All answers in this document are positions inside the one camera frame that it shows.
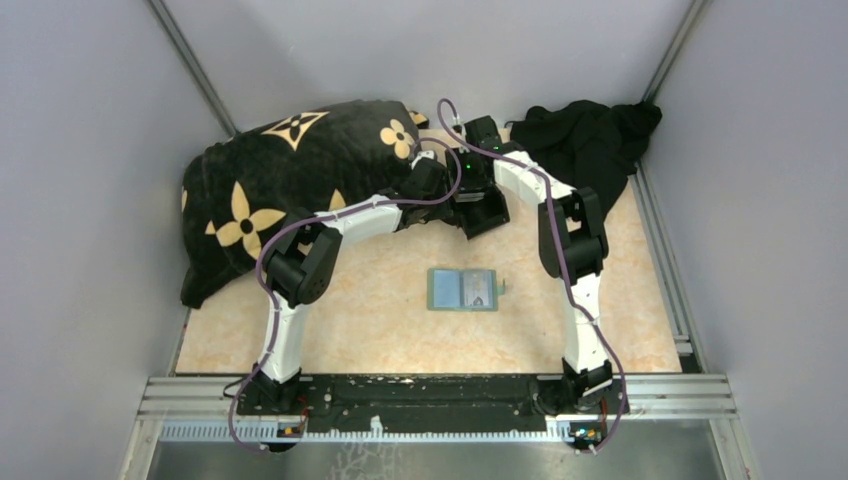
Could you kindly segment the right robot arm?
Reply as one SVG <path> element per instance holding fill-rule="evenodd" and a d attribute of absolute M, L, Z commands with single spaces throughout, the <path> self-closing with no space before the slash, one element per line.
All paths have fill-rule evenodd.
<path fill-rule="evenodd" d="M 567 299 L 563 398 L 588 412 L 613 387 L 620 364 L 600 327 L 600 283 L 609 244 L 597 194 L 557 180 L 523 149 L 502 142 L 489 117 L 461 126 L 439 120 L 449 137 L 491 160 L 494 183 L 538 210 L 539 258 L 546 273 L 563 282 Z"/>

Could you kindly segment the green leather card holder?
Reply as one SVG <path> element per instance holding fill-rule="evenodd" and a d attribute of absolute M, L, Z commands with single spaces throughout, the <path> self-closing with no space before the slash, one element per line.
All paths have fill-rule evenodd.
<path fill-rule="evenodd" d="M 496 312 L 506 282 L 494 269 L 430 268 L 427 309 L 430 311 Z"/>

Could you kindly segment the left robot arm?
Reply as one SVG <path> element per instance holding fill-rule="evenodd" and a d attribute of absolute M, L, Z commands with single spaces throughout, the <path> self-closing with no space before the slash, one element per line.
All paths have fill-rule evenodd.
<path fill-rule="evenodd" d="M 395 188 L 328 212 L 299 209 L 261 250 L 259 282 L 269 297 L 264 350 L 237 394 L 250 413 L 292 411 L 300 399 L 302 338 L 310 307 L 327 291 L 342 249 L 394 233 L 448 200 L 447 169 L 431 150 L 416 155 Z"/>

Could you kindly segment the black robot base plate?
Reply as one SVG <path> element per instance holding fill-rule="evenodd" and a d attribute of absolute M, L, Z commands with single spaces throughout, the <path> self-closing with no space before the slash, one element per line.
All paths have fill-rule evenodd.
<path fill-rule="evenodd" d="M 621 382 L 601 401 L 580 410 L 566 397 L 559 374 L 361 375 L 300 374 L 298 397 L 287 412 L 250 413 L 238 399 L 240 416 L 292 416 L 309 433 L 387 434 L 541 433 L 551 417 L 615 414 Z"/>

